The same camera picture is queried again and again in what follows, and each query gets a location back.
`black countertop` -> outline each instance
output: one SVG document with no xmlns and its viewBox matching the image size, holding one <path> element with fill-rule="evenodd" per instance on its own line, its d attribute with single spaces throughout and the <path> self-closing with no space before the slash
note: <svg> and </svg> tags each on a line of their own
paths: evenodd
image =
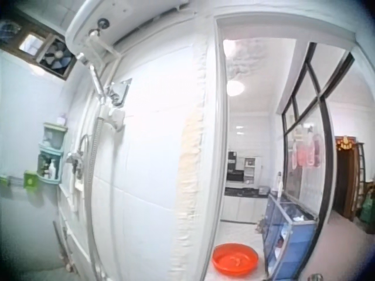
<svg viewBox="0 0 375 281">
<path fill-rule="evenodd" d="M 234 189 L 231 187 L 225 188 L 225 196 L 233 197 L 246 197 L 246 198 L 267 198 L 267 194 L 259 194 L 259 189 L 243 188 L 243 189 Z"/>
</svg>

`glass partition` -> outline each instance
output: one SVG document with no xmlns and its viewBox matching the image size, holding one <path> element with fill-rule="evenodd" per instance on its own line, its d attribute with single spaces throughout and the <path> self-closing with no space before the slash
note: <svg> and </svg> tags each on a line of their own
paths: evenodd
<svg viewBox="0 0 375 281">
<path fill-rule="evenodd" d="M 335 140 L 326 99 L 353 62 L 349 52 L 310 43 L 301 73 L 283 112 L 284 193 L 318 219 L 312 245 L 300 270 L 306 265 L 321 233 L 335 183 Z"/>
</svg>

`tiled floor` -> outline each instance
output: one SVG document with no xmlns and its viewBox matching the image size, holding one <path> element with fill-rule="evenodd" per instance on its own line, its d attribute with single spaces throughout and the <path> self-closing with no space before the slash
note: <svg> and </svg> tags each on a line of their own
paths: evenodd
<svg viewBox="0 0 375 281">
<path fill-rule="evenodd" d="M 69 273 L 65 268 L 26 272 L 18 276 L 18 281 L 81 281 L 79 275 Z"/>
<path fill-rule="evenodd" d="M 258 268 L 245 278 L 230 278 L 215 270 L 210 262 L 205 281 L 261 281 L 266 278 L 262 235 L 256 233 L 256 225 L 220 222 L 216 234 L 215 245 L 224 243 L 241 243 L 252 247 L 259 255 Z"/>
<path fill-rule="evenodd" d="M 368 254 L 375 253 L 375 235 L 332 211 L 316 248 L 302 274 L 302 280 L 320 273 L 326 281 L 351 280 Z"/>
</svg>

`ceiling light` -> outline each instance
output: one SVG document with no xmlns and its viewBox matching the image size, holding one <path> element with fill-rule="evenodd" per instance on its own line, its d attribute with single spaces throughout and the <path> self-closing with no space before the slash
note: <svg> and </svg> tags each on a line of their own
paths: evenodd
<svg viewBox="0 0 375 281">
<path fill-rule="evenodd" d="M 233 40 L 224 40 L 224 54 L 226 57 L 232 57 L 236 53 L 236 41 Z"/>
<path fill-rule="evenodd" d="M 230 80 L 227 83 L 227 93 L 230 97 L 240 95 L 245 90 L 244 84 L 238 81 Z"/>
</svg>

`wall-mounted water heater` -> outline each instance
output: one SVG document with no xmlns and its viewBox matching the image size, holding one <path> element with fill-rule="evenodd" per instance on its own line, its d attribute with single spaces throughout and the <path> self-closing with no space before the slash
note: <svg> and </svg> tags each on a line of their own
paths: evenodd
<svg viewBox="0 0 375 281">
<path fill-rule="evenodd" d="M 66 33 L 66 44 L 75 55 L 83 52 L 99 63 L 113 44 L 141 26 L 189 0 L 86 0 Z"/>
</svg>

